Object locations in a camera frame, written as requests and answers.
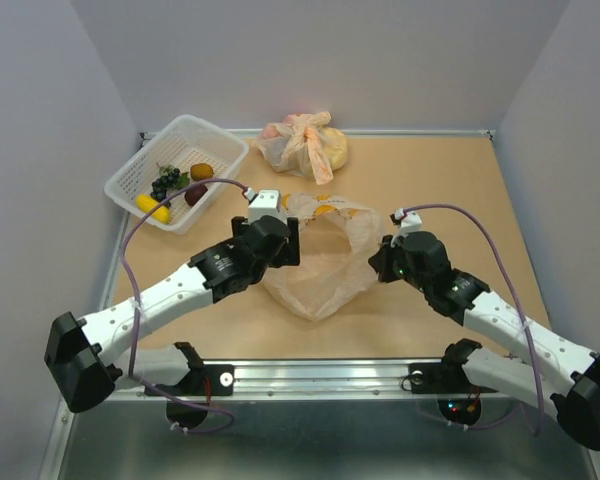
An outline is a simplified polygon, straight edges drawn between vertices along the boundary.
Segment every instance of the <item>tan wooden surface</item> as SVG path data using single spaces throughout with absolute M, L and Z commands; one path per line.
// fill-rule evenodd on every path
M 375 208 L 387 218 L 400 206 L 448 202 L 476 215 L 498 245 L 526 307 L 548 325 L 546 312 L 491 143 L 484 138 L 350 138 L 349 163 L 333 182 L 275 173 L 252 148 L 238 179 L 255 189 L 330 193 Z M 149 225 L 139 229 L 127 258 L 141 288 L 173 272 L 190 256 L 231 235 L 230 219 L 246 214 L 238 189 L 228 187 L 183 236 Z M 510 295 L 491 251 L 469 220 L 449 211 L 421 214 L 424 230 L 441 239 L 456 268 Z M 131 296 L 120 272 L 115 303 Z M 203 358 L 373 358 L 440 356 L 468 337 L 493 344 L 434 313 L 421 294 L 402 282 L 375 285 L 321 323 L 296 317 L 262 285 L 187 314 L 144 339 L 144 348 L 191 342 Z

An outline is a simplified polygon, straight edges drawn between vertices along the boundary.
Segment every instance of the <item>plastic bag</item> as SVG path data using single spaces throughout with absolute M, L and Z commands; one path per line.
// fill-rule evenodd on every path
M 368 260 L 385 229 L 375 210 L 338 196 L 306 193 L 285 195 L 283 205 L 299 220 L 300 266 L 265 273 L 263 284 L 278 302 L 319 321 L 377 283 Z
M 283 123 L 269 123 L 253 144 L 277 172 L 315 178 L 318 185 L 333 180 L 333 170 L 347 159 L 347 139 L 326 127 L 329 112 L 288 115 Z

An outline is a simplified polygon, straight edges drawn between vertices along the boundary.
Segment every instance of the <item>white mesh basket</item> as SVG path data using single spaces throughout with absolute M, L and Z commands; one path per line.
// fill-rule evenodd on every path
M 122 208 L 142 217 L 144 213 L 136 207 L 136 197 L 151 193 L 151 183 L 160 176 L 159 166 L 173 165 L 181 172 L 188 172 L 193 164 L 204 162 L 213 167 L 214 177 L 235 178 L 248 149 L 247 144 L 232 133 L 200 118 L 182 115 L 125 163 L 107 181 L 104 191 Z M 180 195 L 171 202 L 169 224 L 153 218 L 147 223 L 182 235 L 226 186 L 225 183 L 207 185 L 209 191 L 193 207 Z

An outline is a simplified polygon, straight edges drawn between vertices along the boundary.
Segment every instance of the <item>brown fruit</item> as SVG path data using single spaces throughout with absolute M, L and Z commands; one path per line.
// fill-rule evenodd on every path
M 206 185 L 198 185 L 197 187 L 192 188 L 191 190 L 187 190 L 184 193 L 184 201 L 187 202 L 187 205 L 193 207 L 196 203 L 200 201 L 204 194 L 207 193 Z
M 194 182 L 213 178 L 213 168 L 208 163 L 196 163 L 192 165 L 189 173 L 191 174 L 191 180 Z

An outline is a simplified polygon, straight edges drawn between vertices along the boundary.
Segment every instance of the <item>white wall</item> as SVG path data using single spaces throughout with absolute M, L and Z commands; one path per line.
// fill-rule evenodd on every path
M 136 138 L 68 0 L 0 0 L 0 480 L 38 476 L 49 326 L 96 306 L 119 220 L 102 187 Z
M 600 0 L 571 2 L 495 145 L 554 330 L 600 350 Z
M 493 128 L 568 0 L 72 0 L 141 130 Z

